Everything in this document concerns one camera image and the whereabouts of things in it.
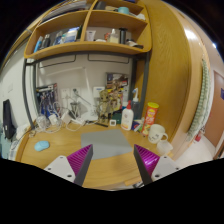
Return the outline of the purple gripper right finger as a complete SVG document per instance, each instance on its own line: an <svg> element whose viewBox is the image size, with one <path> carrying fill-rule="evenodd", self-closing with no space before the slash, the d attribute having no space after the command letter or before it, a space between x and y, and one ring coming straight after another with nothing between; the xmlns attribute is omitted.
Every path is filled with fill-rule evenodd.
<svg viewBox="0 0 224 224"><path fill-rule="evenodd" d="M134 157L144 185L180 170L169 156L158 156L137 144L134 145Z"/></svg>

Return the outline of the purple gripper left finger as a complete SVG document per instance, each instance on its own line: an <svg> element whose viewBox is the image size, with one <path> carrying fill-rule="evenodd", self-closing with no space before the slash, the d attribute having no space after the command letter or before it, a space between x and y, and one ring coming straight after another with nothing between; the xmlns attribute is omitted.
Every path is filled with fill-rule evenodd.
<svg viewBox="0 0 224 224"><path fill-rule="evenodd" d="M87 145L69 156L58 156L46 168L56 176L82 186L93 156L93 145Z"/></svg>

